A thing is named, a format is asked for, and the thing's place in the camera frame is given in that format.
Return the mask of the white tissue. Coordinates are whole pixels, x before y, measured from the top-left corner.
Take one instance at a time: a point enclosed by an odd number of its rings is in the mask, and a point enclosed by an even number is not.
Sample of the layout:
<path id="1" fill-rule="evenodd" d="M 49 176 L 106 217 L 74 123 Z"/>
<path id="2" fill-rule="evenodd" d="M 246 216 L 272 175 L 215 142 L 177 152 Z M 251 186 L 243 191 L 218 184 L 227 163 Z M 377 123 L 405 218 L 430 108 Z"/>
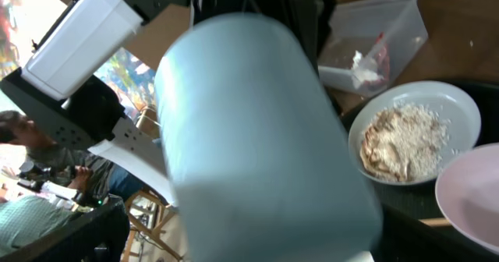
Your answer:
<path id="1" fill-rule="evenodd" d="M 383 76 L 378 72 L 379 65 L 372 58 L 365 59 L 363 54 L 355 51 L 352 58 L 352 82 L 355 88 L 360 88 L 364 83 L 372 83 L 382 80 Z"/>

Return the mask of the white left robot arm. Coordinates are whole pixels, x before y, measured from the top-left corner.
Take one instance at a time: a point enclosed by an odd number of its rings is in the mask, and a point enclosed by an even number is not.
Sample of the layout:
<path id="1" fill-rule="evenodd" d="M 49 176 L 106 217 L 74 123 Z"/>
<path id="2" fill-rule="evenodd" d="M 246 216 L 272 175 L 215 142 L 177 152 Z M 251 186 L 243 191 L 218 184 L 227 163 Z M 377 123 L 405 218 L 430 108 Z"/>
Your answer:
<path id="1" fill-rule="evenodd" d="M 323 101 L 317 60 L 337 0 L 72 0 L 2 91 L 50 136 L 130 171 L 170 204 L 186 186 L 264 167 L 292 100 Z M 166 51 L 154 89 L 162 145 L 125 114 L 95 72 L 168 6 L 190 28 Z"/>

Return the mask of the pink bowl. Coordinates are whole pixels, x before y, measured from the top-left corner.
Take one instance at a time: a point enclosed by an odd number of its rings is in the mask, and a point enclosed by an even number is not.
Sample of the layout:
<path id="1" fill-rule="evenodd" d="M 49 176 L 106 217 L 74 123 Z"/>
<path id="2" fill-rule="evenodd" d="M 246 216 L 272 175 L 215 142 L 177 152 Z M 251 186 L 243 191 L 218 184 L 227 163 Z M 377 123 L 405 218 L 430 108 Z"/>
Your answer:
<path id="1" fill-rule="evenodd" d="M 498 254 L 498 145 L 460 154 L 437 177 L 437 205 L 467 239 Z"/>

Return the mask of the red snack wrapper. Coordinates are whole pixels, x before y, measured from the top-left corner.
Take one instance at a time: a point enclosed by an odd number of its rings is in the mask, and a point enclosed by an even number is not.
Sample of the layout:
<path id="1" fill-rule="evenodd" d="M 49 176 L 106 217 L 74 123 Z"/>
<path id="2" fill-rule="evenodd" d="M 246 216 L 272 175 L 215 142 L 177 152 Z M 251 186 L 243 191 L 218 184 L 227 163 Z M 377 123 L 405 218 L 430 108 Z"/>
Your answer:
<path id="1" fill-rule="evenodd" d="M 379 45 L 374 59 L 377 63 L 377 79 L 375 80 L 375 84 L 387 83 L 390 79 L 390 56 L 388 52 L 388 46 L 386 43 L 383 43 L 384 33 L 381 32 L 375 44 Z"/>

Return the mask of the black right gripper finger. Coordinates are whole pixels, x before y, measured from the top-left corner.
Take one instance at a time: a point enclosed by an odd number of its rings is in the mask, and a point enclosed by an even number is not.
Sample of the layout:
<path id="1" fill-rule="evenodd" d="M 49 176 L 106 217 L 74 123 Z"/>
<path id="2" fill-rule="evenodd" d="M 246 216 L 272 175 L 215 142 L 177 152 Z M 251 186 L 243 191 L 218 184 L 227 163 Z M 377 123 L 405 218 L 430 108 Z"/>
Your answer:
<path id="1" fill-rule="evenodd" d="M 86 213 L 35 195 L 1 198 L 2 261 L 120 261 L 129 231 L 120 197 Z"/>

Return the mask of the blue cup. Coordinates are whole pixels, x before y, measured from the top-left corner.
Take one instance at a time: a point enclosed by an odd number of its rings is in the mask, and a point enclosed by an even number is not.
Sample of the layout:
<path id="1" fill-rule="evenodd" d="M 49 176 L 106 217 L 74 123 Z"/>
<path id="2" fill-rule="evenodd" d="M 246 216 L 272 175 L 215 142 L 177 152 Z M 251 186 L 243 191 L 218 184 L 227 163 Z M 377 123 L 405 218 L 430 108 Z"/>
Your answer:
<path id="1" fill-rule="evenodd" d="M 168 176 L 195 261 L 345 261 L 380 204 L 292 32 L 249 13 L 205 20 L 155 76 Z"/>

